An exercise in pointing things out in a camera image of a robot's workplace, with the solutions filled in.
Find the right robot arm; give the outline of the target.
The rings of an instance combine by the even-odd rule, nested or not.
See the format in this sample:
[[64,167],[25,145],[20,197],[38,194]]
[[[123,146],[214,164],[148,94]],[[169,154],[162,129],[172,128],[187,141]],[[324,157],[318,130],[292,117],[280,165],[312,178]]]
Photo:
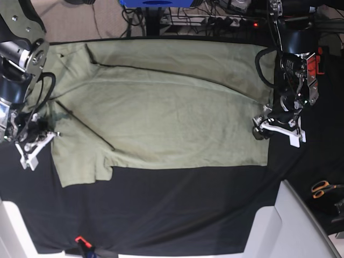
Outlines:
[[[1,1],[1,142],[15,145],[24,169],[35,170],[40,151],[58,132],[49,131],[39,111],[48,102],[56,77],[44,71],[49,43],[45,26],[30,1]],[[24,107],[37,83],[51,79],[29,112]]]

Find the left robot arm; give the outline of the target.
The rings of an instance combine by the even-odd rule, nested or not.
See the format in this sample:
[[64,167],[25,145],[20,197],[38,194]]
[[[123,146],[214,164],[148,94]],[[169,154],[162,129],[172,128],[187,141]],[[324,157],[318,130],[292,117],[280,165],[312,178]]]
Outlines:
[[[274,133],[286,135],[290,145],[306,142],[301,113],[319,98],[318,75],[322,49],[317,44],[315,1],[267,1],[267,24],[274,47],[258,52],[255,66],[261,81],[276,91],[277,99],[264,105],[253,118],[253,135],[269,139]],[[277,53],[282,82],[269,82],[262,73],[261,58]]]

